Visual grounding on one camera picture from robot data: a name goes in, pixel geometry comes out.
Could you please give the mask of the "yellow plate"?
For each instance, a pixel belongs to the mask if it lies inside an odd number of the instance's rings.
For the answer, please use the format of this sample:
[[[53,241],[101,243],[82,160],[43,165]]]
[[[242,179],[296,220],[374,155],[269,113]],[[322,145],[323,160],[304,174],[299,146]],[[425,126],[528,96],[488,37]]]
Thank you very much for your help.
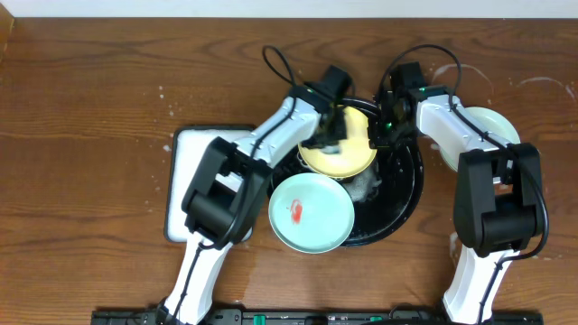
[[[354,107],[344,108],[347,138],[338,143],[337,153],[298,145],[304,163],[313,171],[332,178],[349,178],[367,169],[377,150],[369,147],[368,118]]]

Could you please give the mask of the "yellow blue sponge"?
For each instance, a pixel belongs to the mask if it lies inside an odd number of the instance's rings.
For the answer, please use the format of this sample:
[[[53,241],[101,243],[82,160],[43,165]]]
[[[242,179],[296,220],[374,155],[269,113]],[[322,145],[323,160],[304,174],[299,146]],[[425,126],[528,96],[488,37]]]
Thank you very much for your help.
[[[327,145],[319,148],[319,152],[323,154],[340,154],[341,149],[338,144]]]

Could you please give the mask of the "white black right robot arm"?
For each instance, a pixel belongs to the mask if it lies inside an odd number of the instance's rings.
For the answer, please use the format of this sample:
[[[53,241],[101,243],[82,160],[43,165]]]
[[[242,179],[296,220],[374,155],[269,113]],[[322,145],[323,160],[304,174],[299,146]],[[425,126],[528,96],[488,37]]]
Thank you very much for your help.
[[[491,132],[445,86],[397,85],[375,100],[380,143],[426,135],[457,163],[453,224],[462,249],[443,309],[453,324],[491,324],[506,271],[547,240],[538,150]]]

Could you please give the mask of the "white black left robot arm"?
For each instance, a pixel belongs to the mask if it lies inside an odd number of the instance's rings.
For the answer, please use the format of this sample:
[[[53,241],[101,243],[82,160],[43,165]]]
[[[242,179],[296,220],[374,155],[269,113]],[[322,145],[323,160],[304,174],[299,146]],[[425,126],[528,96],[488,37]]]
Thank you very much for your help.
[[[246,240],[266,197],[274,168],[293,148],[318,148],[345,136],[338,105],[348,85],[307,82],[290,88],[279,109],[249,135],[213,139],[182,197],[189,234],[172,292],[159,304],[159,324],[198,324],[210,310],[225,257]]]

